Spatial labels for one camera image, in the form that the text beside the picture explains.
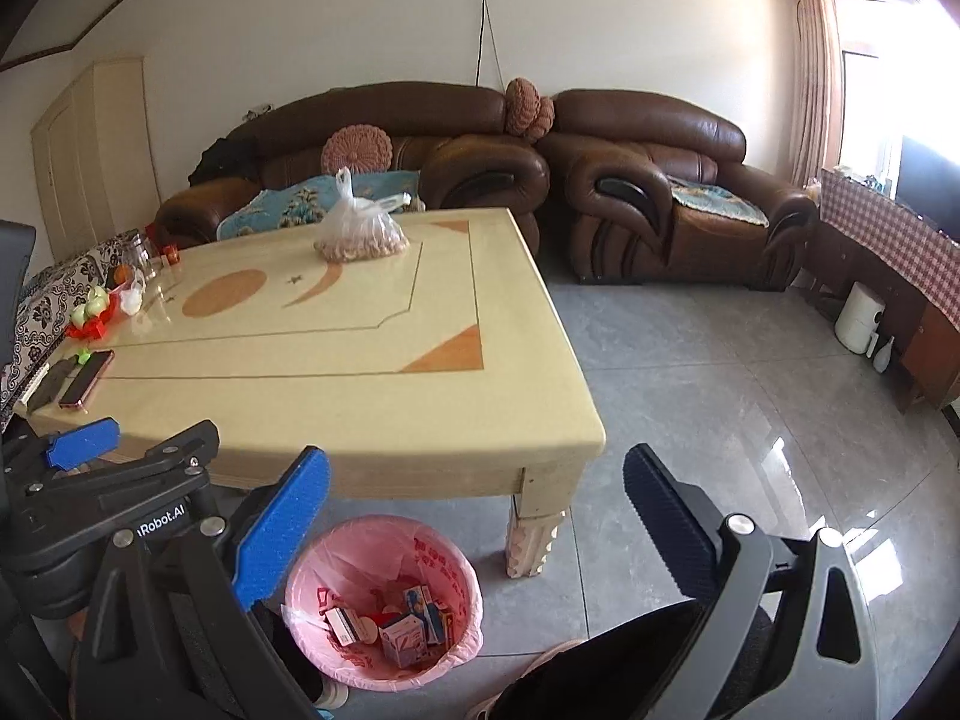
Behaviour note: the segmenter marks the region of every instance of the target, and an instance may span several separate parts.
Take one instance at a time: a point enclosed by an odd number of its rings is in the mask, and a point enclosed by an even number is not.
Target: floor
[[[892,717],[960,617],[960,442],[947,420],[927,405],[901,415],[889,377],[840,346],[795,290],[547,280],[607,451],[536,579],[504,575],[506,498],[330,502],[320,527],[395,512],[450,536],[485,606],[477,659],[420,690],[354,691],[337,720],[459,718],[542,650],[680,600],[623,493],[622,459],[639,442],[768,533],[846,533],[877,631],[881,716]]]

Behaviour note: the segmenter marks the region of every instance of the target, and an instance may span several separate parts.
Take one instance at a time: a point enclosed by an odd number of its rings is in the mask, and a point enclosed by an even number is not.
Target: pink trash can
[[[427,584],[453,612],[454,645],[424,670],[399,669],[376,644],[341,647],[320,615],[318,590],[358,614],[381,611],[385,594]],[[421,522],[372,514],[337,525],[296,560],[287,580],[283,617],[301,651],[323,674],[361,690],[422,688],[483,646],[483,600],[473,566],[456,545]]]

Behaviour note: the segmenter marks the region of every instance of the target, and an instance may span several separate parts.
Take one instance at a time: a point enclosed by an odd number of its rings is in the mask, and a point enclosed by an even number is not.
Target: leather armchair
[[[262,189],[283,189],[319,175],[323,144],[347,124],[375,124],[390,134],[394,170],[419,170],[429,209],[502,206],[512,210],[532,253],[539,246],[534,210],[549,172],[534,148],[504,134],[506,103],[493,89],[401,81],[333,89],[241,124],[227,141],[253,142],[248,175],[205,181],[170,197],[157,212],[161,237],[181,247],[216,240],[216,230]]]
[[[544,226],[584,281],[723,282],[783,290],[803,264],[817,209],[806,194],[743,165],[735,124],[647,92],[571,90],[555,99],[539,143],[552,175]],[[716,184],[752,202],[769,227],[673,200],[669,175]]]

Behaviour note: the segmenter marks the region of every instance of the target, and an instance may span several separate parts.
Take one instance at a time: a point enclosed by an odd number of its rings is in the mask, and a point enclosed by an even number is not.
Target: cream coffee table
[[[539,573],[604,447],[584,376],[508,211],[400,222],[409,250],[342,266],[309,226],[181,252],[90,344],[116,356],[86,410],[55,403],[32,427],[112,416],[123,461],[209,418],[220,485],[275,482],[317,445],[339,497],[510,493],[508,573]]]

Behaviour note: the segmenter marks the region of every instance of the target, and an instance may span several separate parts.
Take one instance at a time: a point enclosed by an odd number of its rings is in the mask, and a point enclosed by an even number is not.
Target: beige curtain
[[[843,71],[833,0],[800,0],[800,45],[794,81],[790,153],[792,180],[801,187],[821,167],[840,160]]]

